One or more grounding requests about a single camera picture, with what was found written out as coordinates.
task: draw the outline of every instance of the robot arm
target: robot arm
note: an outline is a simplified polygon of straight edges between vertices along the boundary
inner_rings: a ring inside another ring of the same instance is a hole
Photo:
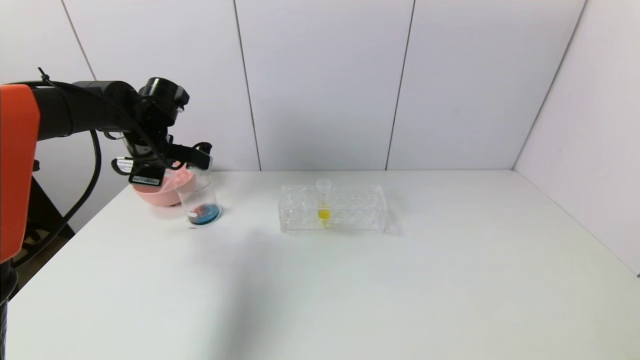
[[[43,81],[0,86],[0,264],[22,245],[36,141],[90,130],[123,133],[132,167],[124,172],[113,160],[114,170],[130,183],[160,186],[166,168],[209,168],[209,143],[178,145],[168,134],[188,102],[181,86],[162,78],[139,92],[122,81],[66,84],[44,74]]]

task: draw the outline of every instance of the test tube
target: test tube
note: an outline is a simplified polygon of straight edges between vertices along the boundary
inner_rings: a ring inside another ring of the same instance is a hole
[[[316,190],[318,191],[318,218],[326,222],[331,219],[331,180],[318,180]]]

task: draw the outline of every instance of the label sticker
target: label sticker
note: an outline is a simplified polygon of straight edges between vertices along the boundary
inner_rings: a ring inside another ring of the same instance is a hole
[[[149,177],[142,177],[142,176],[134,176],[132,180],[135,181],[136,183],[149,184],[149,185],[158,185],[160,183],[160,180],[158,179],[151,179]]]

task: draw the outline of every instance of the black robot arm segment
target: black robot arm segment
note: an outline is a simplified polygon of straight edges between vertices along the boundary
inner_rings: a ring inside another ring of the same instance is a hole
[[[38,140],[94,129],[123,133],[132,171],[114,169],[130,175],[131,183],[160,185],[166,168],[176,170],[185,163],[209,168],[210,144],[177,145],[168,134],[189,102],[187,92],[171,81],[151,78],[139,92],[122,81],[54,83],[55,88],[41,82],[26,84],[34,86],[40,107]]]

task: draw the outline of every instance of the yellow liquid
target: yellow liquid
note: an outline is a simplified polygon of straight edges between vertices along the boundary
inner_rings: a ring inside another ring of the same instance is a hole
[[[331,210],[329,209],[318,209],[318,218],[322,221],[327,221],[331,219]]]

